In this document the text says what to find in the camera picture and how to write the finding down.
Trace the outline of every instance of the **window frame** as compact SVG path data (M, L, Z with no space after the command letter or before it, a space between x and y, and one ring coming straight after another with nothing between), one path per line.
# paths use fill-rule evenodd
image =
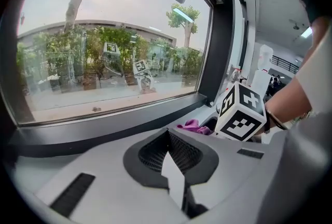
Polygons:
M2 42L7 42L6 47L8 46L8 43L12 46L16 46L16 25L23 1L24 0L16 0L16 2L20 2L20 4L8 4L3 12L2 23L0 26L0 40ZM201 73L197 81L197 89L195 93L183 94L179 97L173 97L162 101L154 101L147 105L134 106L130 109L119 109L116 113L102 112L97 115L82 116L75 120L59 120L57 123L17 124L15 116L12 115L17 112L12 111L12 104L10 102L18 97L24 99L24 95L19 89L20 85L18 82L18 76L16 79L17 82L12 78L12 82L16 85L16 89L11 94L11 99L8 99L8 94L12 92L12 87L9 89L7 85L1 85L4 81L3 75L1 75L1 99L5 107L0 107L0 111L12 120L13 125L16 128L14 132L12 132L12 129L4 131L8 135L8 138L11 139L11 147L15 148L21 155L35 157L82 153L96 144L102 144L136 133L160 128L189 113L195 108L201 107L204 104L209 105L210 102L215 99L218 89L226 76L226 69L231 54L234 34L234 0L223 0L223 4L220 4L219 0L206 1L211 4L209 32L205 43L206 45L203 54L204 60L201 65ZM227 30L220 32L218 28L222 24L227 27ZM8 49L9 48L2 48L4 51L1 53L2 57L4 57L3 54L13 55L13 51L11 50L11 53L8 53ZM214 62L216 61L219 63L217 70L214 66ZM16 54L14 53L14 56L11 56L11 59L8 59L8 63L6 64L3 64L3 59L1 60L0 58L0 68L2 72L5 72L3 69L7 69L7 72L10 72L8 71L8 68L13 69L13 72L15 72ZM141 122L135 123L135 127L130 127L130 125L128 125L127 128L122 127L122 130L116 132L117 134L101 132L100 127L109 128L108 124L114 120L119 120L117 118L127 121L132 118L133 114L151 116L151 110L154 112L154 119L151 121L147 121L145 118L144 120L141 120ZM82 130L82 127L84 126L82 123L90 123L89 133L91 133L91 131L98 131L100 132L98 133L98 136L86 137L88 131ZM65 140L61 136L49 137L51 134L54 136L54 133L60 135L59 131L63 132L63 129L70 131L70 134L67 135Z

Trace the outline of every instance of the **window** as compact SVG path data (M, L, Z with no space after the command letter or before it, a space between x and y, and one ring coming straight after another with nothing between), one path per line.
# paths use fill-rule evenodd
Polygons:
M25 0L16 60L31 122L195 92L210 14L205 0Z

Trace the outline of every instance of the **white cube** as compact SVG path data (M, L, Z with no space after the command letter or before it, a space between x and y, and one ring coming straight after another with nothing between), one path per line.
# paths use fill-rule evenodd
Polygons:
M261 96L235 82L226 91L214 135L247 141L265 123L266 113Z

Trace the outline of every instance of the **person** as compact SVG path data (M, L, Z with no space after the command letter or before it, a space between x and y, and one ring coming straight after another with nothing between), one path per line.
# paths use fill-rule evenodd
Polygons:
M303 4L312 29L312 46L305 55L300 69L318 47L329 28L332 8L329 0L300 0ZM282 123L291 121L311 110L311 105L300 82L295 76L291 82L265 103L265 108L273 113ZM270 119L270 127L275 126Z

